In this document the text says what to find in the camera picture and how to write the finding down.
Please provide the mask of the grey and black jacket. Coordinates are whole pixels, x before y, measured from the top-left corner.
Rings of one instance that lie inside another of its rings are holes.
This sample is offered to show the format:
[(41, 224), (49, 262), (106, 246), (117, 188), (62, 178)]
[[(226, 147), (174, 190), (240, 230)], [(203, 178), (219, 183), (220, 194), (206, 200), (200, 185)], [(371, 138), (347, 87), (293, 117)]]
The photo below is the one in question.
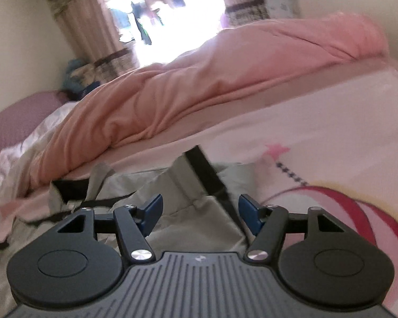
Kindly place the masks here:
[(54, 225), (51, 216), (78, 208), (82, 202), (96, 213), (109, 213), (123, 205), (116, 202), (119, 197), (126, 196), (129, 204), (140, 206), (160, 194), (163, 213), (147, 237), (157, 256), (166, 250), (245, 251), (252, 235), (235, 217), (239, 196), (256, 192), (253, 164), (201, 165), (195, 164), (195, 159), (193, 150), (189, 150), (168, 168), (137, 173), (117, 173), (106, 164), (97, 164), (80, 197), (75, 192), (81, 181), (70, 180), (68, 198), (54, 182), (48, 192), (27, 200), (25, 206), (31, 211), (16, 218), (9, 234), (10, 245), (0, 251), (0, 317), (16, 306), (6, 278), (10, 258)]

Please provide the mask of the blue clothes pile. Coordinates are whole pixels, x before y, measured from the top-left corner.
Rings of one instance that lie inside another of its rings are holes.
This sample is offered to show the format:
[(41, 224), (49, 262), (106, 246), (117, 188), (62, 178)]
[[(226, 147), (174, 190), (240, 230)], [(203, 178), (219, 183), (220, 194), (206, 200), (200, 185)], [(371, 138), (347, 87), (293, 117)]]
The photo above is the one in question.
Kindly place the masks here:
[(78, 101), (101, 85), (96, 67), (83, 59), (73, 59), (67, 64), (61, 91), (68, 99)]

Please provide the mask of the pink cartoon bed sheet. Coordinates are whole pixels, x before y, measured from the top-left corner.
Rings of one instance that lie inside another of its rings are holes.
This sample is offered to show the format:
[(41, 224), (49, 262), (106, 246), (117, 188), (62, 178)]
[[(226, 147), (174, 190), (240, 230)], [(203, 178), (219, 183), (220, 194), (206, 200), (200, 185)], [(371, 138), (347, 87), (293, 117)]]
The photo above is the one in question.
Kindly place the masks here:
[(336, 66), (212, 105), (152, 139), (99, 157), (0, 205), (0, 251), (25, 202), (93, 167), (117, 173), (195, 164), (253, 164), (261, 206), (289, 212), (274, 263), (241, 253), (164, 251), (153, 263), (120, 255), (113, 211), (88, 203), (8, 261), (16, 303), (4, 317), (398, 317), (398, 66)]

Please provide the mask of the salmon pink duvet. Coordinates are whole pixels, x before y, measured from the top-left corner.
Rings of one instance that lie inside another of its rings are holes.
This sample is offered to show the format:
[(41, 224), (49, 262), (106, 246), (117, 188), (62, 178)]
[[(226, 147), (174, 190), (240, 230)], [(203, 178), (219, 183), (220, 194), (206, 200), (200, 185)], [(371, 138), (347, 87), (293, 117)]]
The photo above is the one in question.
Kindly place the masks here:
[(195, 111), (388, 51), (382, 28), (355, 13), (225, 29), (168, 64), (139, 68), (86, 95), (31, 162), (30, 187), (59, 179), (107, 149), (149, 139)]

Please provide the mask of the white floral blanket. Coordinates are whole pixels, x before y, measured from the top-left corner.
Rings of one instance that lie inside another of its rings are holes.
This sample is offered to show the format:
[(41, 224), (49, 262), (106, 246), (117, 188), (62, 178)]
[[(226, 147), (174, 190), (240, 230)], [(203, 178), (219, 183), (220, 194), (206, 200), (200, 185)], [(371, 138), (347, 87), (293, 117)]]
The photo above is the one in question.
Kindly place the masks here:
[(47, 116), (22, 142), (0, 152), (0, 205), (29, 191), (31, 162), (51, 140), (57, 127), (76, 106), (66, 103)]

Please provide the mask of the purple dotted pillow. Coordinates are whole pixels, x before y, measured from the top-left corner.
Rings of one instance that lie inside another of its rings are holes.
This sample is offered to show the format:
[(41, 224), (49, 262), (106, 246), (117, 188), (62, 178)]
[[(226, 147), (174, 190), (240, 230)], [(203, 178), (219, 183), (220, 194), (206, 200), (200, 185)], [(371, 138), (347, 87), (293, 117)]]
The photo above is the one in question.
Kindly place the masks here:
[(22, 142), (48, 115), (68, 103), (65, 93), (45, 91), (19, 100), (0, 112), (0, 151)]

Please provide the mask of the striped beige left curtain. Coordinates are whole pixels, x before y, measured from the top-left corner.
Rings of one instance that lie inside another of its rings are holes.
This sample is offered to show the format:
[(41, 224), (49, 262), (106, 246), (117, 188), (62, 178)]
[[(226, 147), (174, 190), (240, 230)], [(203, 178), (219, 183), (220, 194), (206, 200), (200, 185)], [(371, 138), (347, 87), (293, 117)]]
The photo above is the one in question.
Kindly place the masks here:
[(93, 64), (104, 82), (139, 67), (133, 45), (120, 41), (120, 33), (105, 0), (48, 2), (76, 57)]

